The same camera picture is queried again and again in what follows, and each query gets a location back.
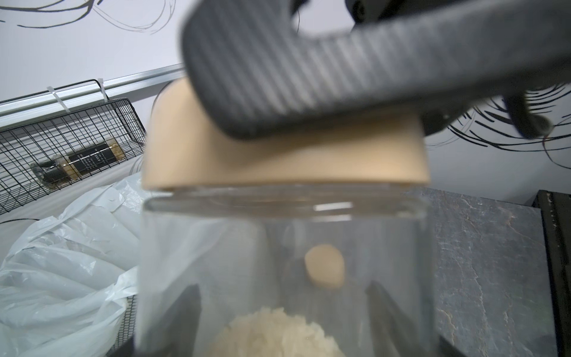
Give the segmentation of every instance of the white plastic bag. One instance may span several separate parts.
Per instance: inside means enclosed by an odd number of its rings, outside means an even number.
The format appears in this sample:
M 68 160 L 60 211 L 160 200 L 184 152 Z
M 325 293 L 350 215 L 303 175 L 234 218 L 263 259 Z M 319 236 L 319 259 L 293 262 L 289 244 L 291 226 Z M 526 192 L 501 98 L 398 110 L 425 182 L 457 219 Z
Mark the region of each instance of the white plastic bag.
M 140 174 L 32 224 L 0 268 L 0 356 L 102 356 L 136 294 Z

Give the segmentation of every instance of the rice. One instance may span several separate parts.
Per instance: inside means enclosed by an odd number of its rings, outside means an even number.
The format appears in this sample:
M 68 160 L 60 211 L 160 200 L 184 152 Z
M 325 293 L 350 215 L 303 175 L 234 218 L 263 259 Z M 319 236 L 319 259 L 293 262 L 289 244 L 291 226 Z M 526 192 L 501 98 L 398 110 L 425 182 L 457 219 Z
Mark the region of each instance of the rice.
M 208 357 L 345 357 L 317 323 L 262 308 L 235 318 L 215 338 Z

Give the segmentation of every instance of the black wire basket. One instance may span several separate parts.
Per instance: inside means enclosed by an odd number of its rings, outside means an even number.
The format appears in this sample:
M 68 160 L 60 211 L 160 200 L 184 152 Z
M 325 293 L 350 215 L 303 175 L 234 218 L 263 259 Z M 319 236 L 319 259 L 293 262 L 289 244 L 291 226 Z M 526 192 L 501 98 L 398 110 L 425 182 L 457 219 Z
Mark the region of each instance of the black wire basket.
M 0 214 L 143 153 L 131 102 L 102 92 L 104 103 L 0 131 Z

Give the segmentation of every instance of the gray marble surface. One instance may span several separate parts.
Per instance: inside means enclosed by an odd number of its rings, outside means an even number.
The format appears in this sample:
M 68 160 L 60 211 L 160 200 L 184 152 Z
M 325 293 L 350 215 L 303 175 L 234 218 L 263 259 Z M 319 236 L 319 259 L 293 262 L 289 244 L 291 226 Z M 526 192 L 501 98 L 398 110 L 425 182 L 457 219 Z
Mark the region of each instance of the gray marble surface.
M 439 333 L 468 357 L 557 356 L 539 209 L 417 193 L 433 207 Z

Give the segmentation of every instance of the cork stopper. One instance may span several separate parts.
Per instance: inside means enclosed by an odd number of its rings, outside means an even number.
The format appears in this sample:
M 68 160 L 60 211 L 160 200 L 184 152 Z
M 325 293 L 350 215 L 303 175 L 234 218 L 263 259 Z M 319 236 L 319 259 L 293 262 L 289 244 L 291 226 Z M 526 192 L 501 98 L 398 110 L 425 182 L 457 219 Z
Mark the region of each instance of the cork stopper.
M 237 141 L 211 123 L 187 78 L 159 95 L 143 164 L 143 187 L 148 190 L 428 182 L 424 133 L 415 115 Z

